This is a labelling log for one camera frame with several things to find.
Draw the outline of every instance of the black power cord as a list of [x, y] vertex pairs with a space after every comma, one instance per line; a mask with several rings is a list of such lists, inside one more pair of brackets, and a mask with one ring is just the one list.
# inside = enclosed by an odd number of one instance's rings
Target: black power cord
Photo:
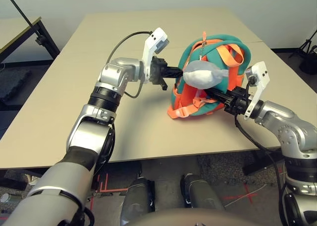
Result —
[[[246, 100], [249, 98], [249, 87], [251, 85], [251, 82], [253, 82], [253, 80], [249, 80], [247, 87], [246, 87], [246, 92], [245, 92], [245, 98]], [[283, 193], [285, 190], [286, 185], [283, 185], [283, 188], [281, 187], [281, 180], [280, 180], [280, 176], [279, 176], [279, 172], [278, 172], [278, 168], [277, 168], [277, 164], [274, 161], [274, 159], [272, 158], [272, 156], [270, 155], [270, 152], [275, 152], [274, 150], [268, 149], [266, 147], [264, 147], [263, 145], [261, 145], [259, 142], [257, 142], [253, 137], [251, 137], [241, 126], [240, 122], [237, 119], [237, 114], [234, 116], [234, 123], [236, 125], [236, 127], [240, 130], [240, 132], [247, 138], [249, 139], [257, 148], [259, 148], [260, 150], [264, 151], [265, 154], [270, 158], [270, 160], [273, 163], [273, 167], [274, 167], [274, 171], [276, 174], [276, 180], [277, 180], [277, 188], [278, 188], [278, 212], [279, 212], [279, 216], [281, 219], [281, 222], [283, 224], [283, 226], [288, 226], [288, 223], [286, 221], [285, 218], [285, 213], [284, 213], [284, 209], [283, 209]]]
[[114, 144], [115, 144], [115, 128], [114, 128], [114, 123], [112, 124], [112, 129], [113, 129], [113, 139], [112, 139], [112, 144], [110, 146], [109, 149], [109, 153], [106, 157], [106, 159], [104, 160], [104, 162], [101, 164], [101, 166], [95, 171], [94, 173], [94, 177], [101, 171], [101, 169], [105, 166], [105, 164], [107, 164], [111, 158], [111, 155], [113, 153], [114, 150]]
[[[108, 59], [107, 59], [106, 64], [110, 62], [110, 60], [111, 60], [113, 54], [115, 53], [115, 51], [119, 48], [119, 46], [120, 46], [124, 41], [126, 41], [127, 39], [131, 38], [132, 36], [135, 36], [135, 35], [138, 35], [138, 34], [148, 34], [148, 35], [151, 35], [151, 34], [152, 34], [152, 31], [139, 31], [139, 32], [135, 32], [135, 33], [132, 33], [132, 34], [129, 34], [128, 36], [126, 36], [126, 37], [125, 37], [124, 39], [122, 39], [122, 40], [114, 47], [114, 49], [111, 51], [111, 53], [110, 53], [110, 55], [109, 55], [109, 57], [108, 57]], [[138, 92], [137, 92], [137, 94], [136, 94], [135, 96], [132, 96], [132, 95], [130, 95], [130, 94], [127, 93], [127, 92], [124, 92], [124, 93], [125, 93], [128, 97], [130, 97], [130, 98], [133, 98], [133, 99], [137, 98], [137, 97], [139, 96], [139, 94], [141, 93], [142, 86], [143, 86], [143, 83], [144, 83], [144, 78], [145, 78], [145, 77], [142, 76], [142, 78], [141, 78], [141, 80], [140, 80], [140, 86], [139, 86]]]
[[87, 207], [85, 207], [84, 209], [84, 213], [87, 215], [87, 217], [89, 218], [89, 226], [93, 226], [95, 224], [95, 217], [94, 214], [91, 212], [90, 209], [88, 209]]

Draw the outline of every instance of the metal bracket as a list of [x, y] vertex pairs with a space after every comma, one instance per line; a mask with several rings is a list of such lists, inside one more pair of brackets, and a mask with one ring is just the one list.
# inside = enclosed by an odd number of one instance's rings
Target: metal bracket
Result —
[[251, 76], [255, 77], [255, 84], [252, 84], [251, 86], [256, 86], [257, 91], [254, 94], [254, 96], [249, 96], [249, 99], [251, 100], [251, 103], [249, 104], [245, 114], [244, 119], [248, 120], [250, 118], [250, 115], [252, 114], [252, 111], [254, 107], [256, 106], [257, 102], [260, 99], [260, 96], [264, 89], [266, 88], [267, 84], [269, 83], [269, 76], [266, 69], [266, 65], [264, 61], [260, 61], [256, 64], [254, 64], [251, 68], [248, 68], [246, 70], [246, 76], [249, 79]]

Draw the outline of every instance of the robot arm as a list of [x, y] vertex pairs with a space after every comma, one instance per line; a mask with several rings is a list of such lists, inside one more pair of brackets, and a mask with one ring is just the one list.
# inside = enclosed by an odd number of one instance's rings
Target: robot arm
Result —
[[317, 129], [300, 119], [290, 109], [259, 99], [269, 78], [265, 64], [247, 69], [249, 81], [257, 87], [254, 96], [245, 98], [246, 90], [236, 87], [226, 94], [210, 88], [205, 92], [225, 104], [230, 114], [243, 114], [272, 132], [280, 142], [287, 170], [286, 186], [291, 193], [284, 197], [289, 225], [317, 224]]
[[167, 44], [167, 35], [158, 28], [146, 40], [144, 61], [117, 58], [104, 66], [68, 137], [66, 155], [41, 177], [4, 225], [83, 225], [95, 167], [105, 161], [113, 144], [111, 126], [126, 85], [149, 79], [153, 53]]

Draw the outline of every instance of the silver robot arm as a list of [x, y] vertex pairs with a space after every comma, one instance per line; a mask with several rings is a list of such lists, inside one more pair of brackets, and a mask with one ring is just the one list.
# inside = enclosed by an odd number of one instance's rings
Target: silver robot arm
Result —
[[255, 123], [271, 131], [281, 144], [291, 191], [284, 197], [289, 225], [317, 225], [317, 128], [290, 109], [264, 102]]
[[105, 65], [68, 137], [66, 155], [42, 176], [4, 225], [77, 225], [96, 163], [111, 143], [110, 126], [120, 98], [129, 81], [144, 76], [142, 65], [131, 58], [118, 58]]

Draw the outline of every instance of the beige table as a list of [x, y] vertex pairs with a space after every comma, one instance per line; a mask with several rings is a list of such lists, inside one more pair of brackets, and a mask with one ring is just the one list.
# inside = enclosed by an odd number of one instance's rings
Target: beige table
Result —
[[[231, 24], [232, 30], [224, 25], [226, 32], [222, 32], [220, 23], [225, 24], [234, 16], [224, 9], [210, 9], [210, 13], [215, 11], [222, 12], [222, 19], [218, 17], [216, 25], [213, 19], [209, 21], [209, 25], [206, 23], [203, 26], [201, 24], [206, 20], [203, 14], [200, 16], [201, 22], [197, 16], [195, 23], [189, 23], [187, 20], [181, 22], [187, 19], [191, 12], [200, 14], [197, 9], [155, 11], [158, 17], [166, 17], [162, 19], [161, 27], [171, 32], [170, 34], [167, 31], [170, 44], [159, 56], [165, 58], [169, 65], [177, 65], [185, 46], [200, 37], [202, 30], [206, 30], [208, 34], [233, 34], [244, 40], [250, 48], [253, 55], [251, 64], [261, 60], [266, 62], [271, 82], [262, 99], [285, 105], [302, 119], [316, 125], [315, 92], [236, 18], [234, 20], [237, 20], [237, 24]], [[87, 103], [113, 45], [129, 32], [154, 29], [159, 25], [159, 22], [155, 21], [153, 27], [143, 28], [140, 22], [143, 22], [144, 26], [148, 25], [145, 20], [150, 14], [149, 11], [133, 14], [137, 18], [130, 21], [130, 26], [123, 21], [116, 24], [118, 32], [110, 25], [112, 18], [124, 20], [123, 17], [130, 18], [131, 13], [93, 14], [84, 19], [0, 141], [0, 153], [5, 156], [1, 159], [0, 168], [51, 166], [63, 157], [68, 134], [82, 106]], [[179, 22], [168, 24], [173, 14], [178, 17]], [[141, 57], [145, 38], [146, 36], [130, 40], [127, 46], [134, 48], [128, 49], [123, 45], [115, 56]], [[121, 99], [115, 121], [117, 137], [111, 161], [255, 148], [235, 128], [233, 116], [223, 111], [208, 116], [170, 119], [166, 111], [170, 105], [173, 82], [171, 79], [167, 80], [169, 89], [165, 92], [160, 86], [147, 84], [137, 99], [127, 96]], [[136, 93], [137, 88], [138, 83], [129, 83], [127, 91]], [[242, 121], [242, 124], [265, 146], [278, 145], [278, 141], [270, 132], [254, 124], [252, 120]]]
[[[30, 17], [29, 20], [35, 25], [41, 17]], [[0, 53], [29, 29], [30, 26], [23, 18], [0, 19]]]
[[55, 59], [59, 49], [41, 22], [41, 17], [30, 17], [33, 28], [23, 18], [0, 19], [0, 63], [34, 33], [41, 36], [41, 45]]

